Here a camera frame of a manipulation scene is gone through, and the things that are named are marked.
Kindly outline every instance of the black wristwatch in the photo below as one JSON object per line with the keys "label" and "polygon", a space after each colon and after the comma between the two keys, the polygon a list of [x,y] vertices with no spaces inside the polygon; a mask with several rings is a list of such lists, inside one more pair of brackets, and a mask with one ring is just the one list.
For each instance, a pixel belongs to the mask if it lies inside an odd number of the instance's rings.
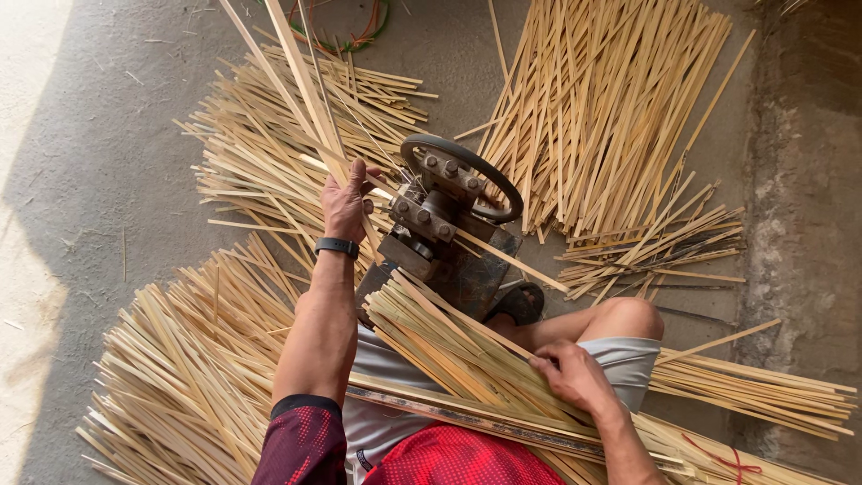
{"label": "black wristwatch", "polygon": [[354,260],[359,257],[359,245],[356,242],[346,241],[337,237],[318,237],[317,244],[315,244],[315,256],[321,252],[321,249],[341,251]]}

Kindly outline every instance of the sandal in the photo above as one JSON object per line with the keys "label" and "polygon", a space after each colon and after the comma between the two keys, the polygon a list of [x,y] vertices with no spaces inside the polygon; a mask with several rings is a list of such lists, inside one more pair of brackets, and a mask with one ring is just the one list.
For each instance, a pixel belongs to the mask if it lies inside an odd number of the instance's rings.
{"label": "sandal", "polygon": [[[533,297],[533,304],[530,304],[529,297],[524,294],[529,293]],[[535,283],[522,283],[517,287],[512,288],[505,296],[500,298],[500,301],[490,309],[485,315],[482,323],[487,323],[498,313],[505,313],[515,320],[515,326],[534,324],[541,320],[541,311],[545,307],[545,294],[541,291],[539,285]]]}

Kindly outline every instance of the red shirt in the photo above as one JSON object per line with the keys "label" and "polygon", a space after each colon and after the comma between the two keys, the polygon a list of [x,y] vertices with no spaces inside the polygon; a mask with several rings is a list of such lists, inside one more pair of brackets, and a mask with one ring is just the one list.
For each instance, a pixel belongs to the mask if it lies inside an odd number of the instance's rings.
{"label": "red shirt", "polygon": [[[252,485],[346,483],[347,440],[333,400],[288,396],[272,415]],[[442,423],[405,438],[368,472],[364,483],[563,485],[523,445]]]}

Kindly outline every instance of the white shorts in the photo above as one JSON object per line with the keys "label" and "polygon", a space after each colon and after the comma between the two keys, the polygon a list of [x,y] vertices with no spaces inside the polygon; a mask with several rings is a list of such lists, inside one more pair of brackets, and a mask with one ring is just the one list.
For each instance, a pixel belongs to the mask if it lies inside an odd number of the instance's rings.
{"label": "white shorts", "polygon": [[[661,342],[650,338],[607,337],[578,345],[596,358],[617,397],[632,413],[637,413],[647,393]],[[446,392],[362,325],[359,326],[353,371],[399,384]],[[353,466],[353,481],[357,485],[365,480],[365,473],[379,464],[402,439],[434,422],[418,414],[349,396],[344,399],[342,414],[347,435],[347,461]]]}

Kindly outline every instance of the steering wheel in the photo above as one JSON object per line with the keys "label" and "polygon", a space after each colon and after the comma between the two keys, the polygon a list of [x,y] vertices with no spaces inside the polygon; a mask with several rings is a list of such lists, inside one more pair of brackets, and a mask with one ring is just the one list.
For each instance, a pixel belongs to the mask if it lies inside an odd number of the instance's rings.
{"label": "steering wheel", "polygon": [[483,160],[482,157],[460,146],[458,143],[444,140],[439,136],[418,133],[408,136],[401,143],[401,158],[407,162],[407,165],[413,173],[419,173],[421,171],[419,161],[416,159],[416,154],[414,153],[413,148],[430,149],[451,156],[459,162],[462,168],[467,170],[475,169],[479,174],[484,175],[486,179],[499,187],[509,200],[509,207],[506,209],[495,209],[493,207],[483,207],[482,205],[475,204],[471,209],[473,214],[489,218],[490,220],[500,224],[510,223],[521,216],[521,212],[524,210],[524,201],[521,199],[521,194],[518,193],[518,189],[512,185],[512,182],[509,182],[509,179],[507,179],[505,175],[494,168],[490,163]]}

